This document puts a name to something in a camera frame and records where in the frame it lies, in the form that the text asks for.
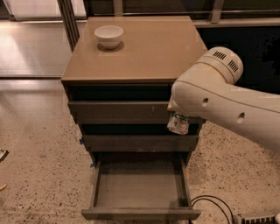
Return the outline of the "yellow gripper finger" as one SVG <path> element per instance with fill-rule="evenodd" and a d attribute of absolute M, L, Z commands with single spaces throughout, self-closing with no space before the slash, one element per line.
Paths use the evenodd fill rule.
<path fill-rule="evenodd" d="M 169 100 L 167 110 L 168 111 L 174 111 L 175 110 L 175 102 L 174 102 L 173 99 Z"/>

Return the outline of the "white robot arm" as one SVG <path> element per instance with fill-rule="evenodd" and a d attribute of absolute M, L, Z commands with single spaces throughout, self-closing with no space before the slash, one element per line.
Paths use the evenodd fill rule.
<path fill-rule="evenodd" d="M 168 130 L 185 135 L 198 117 L 280 151 L 280 95 L 237 87 L 242 72 L 233 51 L 220 46 L 208 50 L 173 83 Z"/>

